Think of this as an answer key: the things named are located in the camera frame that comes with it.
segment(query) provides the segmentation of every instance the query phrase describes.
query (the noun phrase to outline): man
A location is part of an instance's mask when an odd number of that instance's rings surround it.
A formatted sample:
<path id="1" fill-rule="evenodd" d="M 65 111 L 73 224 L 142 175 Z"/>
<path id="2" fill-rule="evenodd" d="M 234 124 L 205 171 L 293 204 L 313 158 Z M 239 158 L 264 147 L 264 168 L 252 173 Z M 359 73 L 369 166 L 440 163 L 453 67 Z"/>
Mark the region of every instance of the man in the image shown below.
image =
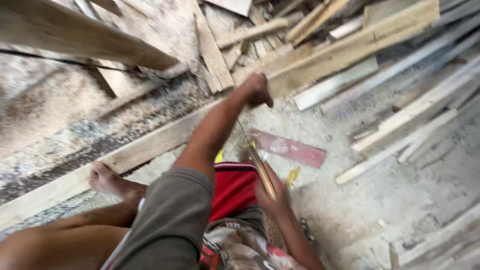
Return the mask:
<path id="1" fill-rule="evenodd" d="M 265 84 L 263 74 L 252 74 L 213 107 L 172 168 L 149 187 L 93 162 L 92 189 L 123 202 L 12 234 L 0 243 L 0 270 L 324 269 L 286 186 L 267 164 L 275 201 L 253 165 L 214 165 L 242 108 L 273 106 Z M 276 219 L 294 259 L 266 243 L 257 203 Z"/>

